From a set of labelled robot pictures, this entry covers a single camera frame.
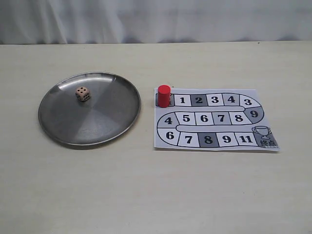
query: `trophy icon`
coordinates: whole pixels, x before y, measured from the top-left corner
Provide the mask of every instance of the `trophy icon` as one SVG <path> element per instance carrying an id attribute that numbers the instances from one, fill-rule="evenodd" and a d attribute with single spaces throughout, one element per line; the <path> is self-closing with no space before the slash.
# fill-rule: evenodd
<path id="1" fill-rule="evenodd" d="M 267 126 L 256 126 L 252 128 L 252 130 L 254 133 L 259 133 L 260 135 L 262 135 L 262 139 L 270 139 L 269 137 L 267 137 L 267 135 L 271 133 L 271 129 Z"/>

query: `printed number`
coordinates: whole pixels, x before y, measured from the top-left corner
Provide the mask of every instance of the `printed number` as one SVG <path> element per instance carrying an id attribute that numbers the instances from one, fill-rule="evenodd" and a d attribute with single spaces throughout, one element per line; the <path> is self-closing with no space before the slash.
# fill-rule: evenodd
<path id="1" fill-rule="evenodd" d="M 222 139 L 224 140 L 225 143 L 230 143 L 232 139 L 229 136 L 223 136 Z"/>
<path id="2" fill-rule="evenodd" d="M 219 100 L 218 100 L 218 97 L 211 97 L 211 99 L 212 99 L 212 103 L 218 103 L 219 102 Z"/>
<path id="3" fill-rule="evenodd" d="M 196 103 L 203 103 L 202 98 L 201 97 L 196 97 L 195 100 L 197 101 Z"/>
<path id="4" fill-rule="evenodd" d="M 202 115 L 202 116 L 200 117 L 200 120 L 201 120 L 202 122 L 208 122 L 208 118 L 207 118 L 206 115 Z"/>
<path id="5" fill-rule="evenodd" d="M 223 120 L 224 120 L 224 115 L 218 115 L 218 117 L 221 117 L 220 122 L 223 122 Z"/>
<path id="6" fill-rule="evenodd" d="M 169 140 L 172 140 L 173 138 L 175 138 L 173 132 L 167 132 L 166 137 L 167 137 Z"/>
<path id="7" fill-rule="evenodd" d="M 187 140 L 186 143 L 190 144 L 191 140 L 192 140 L 192 136 L 185 136 L 185 139 L 187 139 L 187 138 L 188 138 L 188 140 Z"/>
<path id="8" fill-rule="evenodd" d="M 165 120 L 165 123 L 172 124 L 171 117 L 167 118 L 167 119 Z"/>
<path id="9" fill-rule="evenodd" d="M 244 142 L 244 143 L 246 143 L 245 138 L 247 138 L 248 143 L 252 143 L 252 140 L 250 139 L 250 136 L 246 136 L 245 138 L 244 138 L 244 136 L 240 136 L 240 138 L 242 139 L 242 142 Z"/>
<path id="10" fill-rule="evenodd" d="M 233 96 L 230 96 L 230 98 L 228 99 L 228 101 L 230 101 L 231 103 L 234 103 L 234 102 L 235 102 L 234 97 L 233 97 Z"/>
<path id="11" fill-rule="evenodd" d="M 189 117 L 189 115 L 183 115 L 183 121 L 184 122 L 189 122 L 191 119 Z"/>
<path id="12" fill-rule="evenodd" d="M 237 121 L 237 122 L 243 121 L 242 116 L 241 116 L 241 115 L 236 115 L 236 116 L 235 116 L 235 121 Z"/>
<path id="13" fill-rule="evenodd" d="M 257 111 L 250 111 L 250 114 L 251 114 L 252 117 L 254 117 L 254 118 L 258 117 L 258 112 L 257 112 Z"/>
<path id="14" fill-rule="evenodd" d="M 245 99 L 245 105 L 250 106 L 252 105 L 252 101 L 250 101 L 249 99 Z"/>
<path id="15" fill-rule="evenodd" d="M 205 143 L 206 144 L 211 144 L 213 140 L 211 140 L 211 136 L 205 136 Z"/>

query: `number 7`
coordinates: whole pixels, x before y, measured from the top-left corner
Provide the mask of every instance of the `number 7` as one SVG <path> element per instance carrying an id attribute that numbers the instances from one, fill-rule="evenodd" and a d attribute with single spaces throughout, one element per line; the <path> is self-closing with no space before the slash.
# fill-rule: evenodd
<path id="1" fill-rule="evenodd" d="M 185 136 L 185 139 L 187 139 L 187 143 L 190 144 L 191 143 L 191 140 L 192 140 L 192 136 Z"/>
<path id="2" fill-rule="evenodd" d="M 223 122 L 224 115 L 218 115 L 218 117 L 221 117 L 220 122 Z"/>

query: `plate rim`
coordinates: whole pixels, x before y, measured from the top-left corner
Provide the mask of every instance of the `plate rim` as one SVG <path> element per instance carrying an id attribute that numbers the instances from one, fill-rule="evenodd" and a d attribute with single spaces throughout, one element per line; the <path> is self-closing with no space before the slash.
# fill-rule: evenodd
<path id="1" fill-rule="evenodd" d="M 45 100 L 45 98 L 47 97 L 47 95 L 50 93 L 50 91 L 52 89 L 54 89 L 56 86 L 60 85 L 62 82 L 66 81 L 66 80 L 69 80 L 71 78 L 74 78 L 74 77 L 79 77 L 79 76 L 83 76 L 83 75 L 86 75 L 86 74 L 94 74 L 94 73 L 99 73 L 99 74 L 106 74 L 106 75 L 112 75 L 112 76 L 115 76 L 115 77 L 120 77 L 122 79 L 124 79 L 126 82 L 128 82 L 135 90 L 136 94 L 137 94 L 137 97 L 138 97 L 138 111 L 137 111 L 137 114 L 135 116 L 135 118 L 133 119 L 133 121 L 131 122 L 131 124 L 129 124 L 123 131 L 121 131 L 119 134 L 115 135 L 114 137 L 111 137 L 107 140 L 103 140 L 103 141 L 99 141 L 99 142 L 95 142 L 95 143 L 87 143 L 87 144 L 75 144 L 75 143 L 69 143 L 69 142 L 66 142 L 66 141 L 63 141 L 61 139 L 58 139 L 54 136 L 52 136 L 42 125 L 42 119 L 40 118 L 39 116 L 39 113 L 40 113 L 40 108 L 42 106 L 42 103 L 43 101 Z M 122 134 L 124 134 L 125 132 L 127 132 L 137 121 L 138 119 L 138 116 L 140 114 L 140 111 L 141 111 L 141 97 L 140 97 L 140 93 L 138 92 L 137 88 L 129 81 L 127 80 L 126 78 L 122 77 L 122 76 L 119 76 L 119 75 L 116 75 L 116 74 L 113 74 L 113 73 L 108 73 L 108 72 L 85 72 L 85 73 L 80 73 L 80 74 L 77 74 L 77 75 L 73 75 L 73 76 L 70 76 L 62 81 L 60 81 L 59 83 L 55 84 L 51 89 L 48 90 L 48 92 L 43 96 L 41 102 L 40 102 L 40 105 L 39 105 L 39 108 L 38 108 L 38 121 L 39 121 L 39 124 L 40 124 L 40 127 L 41 129 L 54 141 L 58 142 L 58 143 L 61 143 L 63 145 L 68 145 L 68 146 L 96 146 L 96 145 L 100 145 L 100 144 L 103 144 L 103 143 L 106 143 L 108 141 L 111 141 L 113 139 L 116 139 L 117 137 L 121 136 Z"/>

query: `board game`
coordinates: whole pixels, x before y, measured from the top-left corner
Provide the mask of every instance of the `board game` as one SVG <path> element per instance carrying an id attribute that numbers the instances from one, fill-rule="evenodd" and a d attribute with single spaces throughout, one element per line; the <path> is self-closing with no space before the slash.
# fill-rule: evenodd
<path id="1" fill-rule="evenodd" d="M 161 108 L 155 88 L 154 147 L 279 150 L 256 90 L 238 89 L 173 88 Z"/>

